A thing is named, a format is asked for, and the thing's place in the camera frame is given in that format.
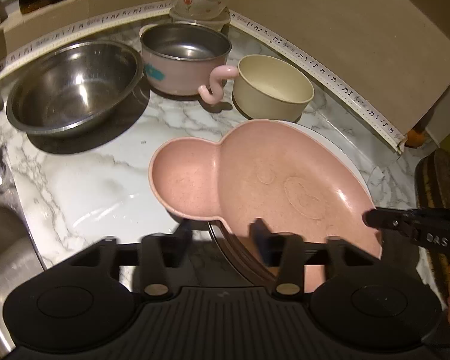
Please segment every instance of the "curly pink handle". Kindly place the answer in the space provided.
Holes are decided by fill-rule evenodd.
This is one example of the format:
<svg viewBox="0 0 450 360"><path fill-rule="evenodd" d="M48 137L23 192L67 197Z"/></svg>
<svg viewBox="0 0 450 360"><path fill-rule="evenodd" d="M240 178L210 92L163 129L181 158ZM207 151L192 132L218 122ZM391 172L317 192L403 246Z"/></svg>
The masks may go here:
<svg viewBox="0 0 450 360"><path fill-rule="evenodd" d="M223 96L224 90L222 88L222 80L234 79L239 75L239 70L235 66L228 66L223 64L222 66L217 66L210 73L210 89L209 92L206 85L202 85L198 88L198 93L204 102L207 104L217 104L219 103Z"/></svg>

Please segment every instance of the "stainless steel bowl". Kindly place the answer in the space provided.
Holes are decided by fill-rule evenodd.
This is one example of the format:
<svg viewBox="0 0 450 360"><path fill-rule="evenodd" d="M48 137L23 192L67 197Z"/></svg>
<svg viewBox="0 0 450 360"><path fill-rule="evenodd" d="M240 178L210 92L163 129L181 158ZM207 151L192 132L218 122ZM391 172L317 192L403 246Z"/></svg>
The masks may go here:
<svg viewBox="0 0 450 360"><path fill-rule="evenodd" d="M103 121L143 75L133 48L116 42L82 42L36 61L7 101L11 125L30 135L65 137Z"/></svg>

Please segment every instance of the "pink bowl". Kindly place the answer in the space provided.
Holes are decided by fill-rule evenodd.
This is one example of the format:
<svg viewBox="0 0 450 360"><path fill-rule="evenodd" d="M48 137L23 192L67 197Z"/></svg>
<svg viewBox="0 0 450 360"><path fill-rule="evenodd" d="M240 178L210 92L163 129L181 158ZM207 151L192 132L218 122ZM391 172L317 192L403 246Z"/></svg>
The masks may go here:
<svg viewBox="0 0 450 360"><path fill-rule="evenodd" d="M309 242L335 235L376 257L382 251L377 232L362 222L374 205L359 180L320 143L282 122L250 120L218 143L172 139L152 157L149 180L169 212L220 220L239 239L263 218L272 232ZM306 291L314 290L322 270L307 268L305 280Z"/></svg>

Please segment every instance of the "pink pot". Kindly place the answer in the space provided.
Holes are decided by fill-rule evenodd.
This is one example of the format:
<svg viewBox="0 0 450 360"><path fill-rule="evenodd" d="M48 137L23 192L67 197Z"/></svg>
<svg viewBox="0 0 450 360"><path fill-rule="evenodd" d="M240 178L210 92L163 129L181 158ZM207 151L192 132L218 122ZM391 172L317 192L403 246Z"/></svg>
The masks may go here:
<svg viewBox="0 0 450 360"><path fill-rule="evenodd" d="M152 25L143 28L140 41L147 79L169 95L199 93L206 103L216 104L223 98L222 80L239 74L236 67L224 65L230 41L211 28L191 23Z"/></svg>

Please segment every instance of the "countertop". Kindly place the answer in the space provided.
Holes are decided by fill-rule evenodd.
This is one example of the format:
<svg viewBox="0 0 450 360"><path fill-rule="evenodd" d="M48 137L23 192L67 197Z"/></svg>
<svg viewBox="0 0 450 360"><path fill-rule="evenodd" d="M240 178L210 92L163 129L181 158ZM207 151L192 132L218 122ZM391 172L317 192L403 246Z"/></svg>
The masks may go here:
<svg viewBox="0 0 450 360"><path fill-rule="evenodd" d="M94 38L125 42L140 50L138 31L143 24L122 26ZM248 54L277 56L233 28L229 38L233 44L229 64L236 66ZM20 71L0 81L5 100L18 74ZM315 97L298 123L328 138L349 156L377 206L415 207L414 169L435 144L406 148L399 157L326 88L315 82L314 86ZM195 136L218 141L245 121L231 101L232 88L229 81L220 111L205 109L197 100L164 98L143 80L103 126L82 138L62 141L29 139L0 112L0 142L7 146L25 218L46 265L53 266L106 236L128 243L147 234L172 231L174 219L149 187L150 158L171 138ZM210 239L203 232L197 232L195 238ZM418 271L422 280L431 282L424 252L420 254ZM216 249L198 251L194 259L196 269L226 265ZM129 284L130 270L124 270L122 282Z"/></svg>

